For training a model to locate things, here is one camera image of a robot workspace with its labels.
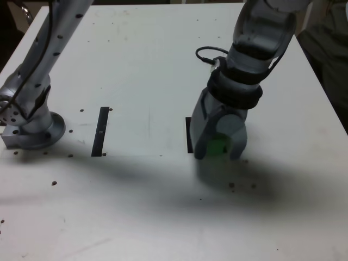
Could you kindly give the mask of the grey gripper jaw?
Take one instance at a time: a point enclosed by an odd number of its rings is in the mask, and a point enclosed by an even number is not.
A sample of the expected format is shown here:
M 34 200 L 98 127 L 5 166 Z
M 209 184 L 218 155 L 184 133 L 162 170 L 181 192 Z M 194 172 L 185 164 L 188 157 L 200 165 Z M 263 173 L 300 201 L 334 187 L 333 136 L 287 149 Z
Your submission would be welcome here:
M 226 136 L 216 130 L 222 113 L 222 103 L 216 100 L 208 89 L 203 89 L 190 122 L 192 151 L 196 159 L 226 153 Z
M 246 118 L 247 110 L 226 107 L 225 115 L 217 122 L 217 132 L 229 138 L 230 160 L 239 159 L 247 145 Z

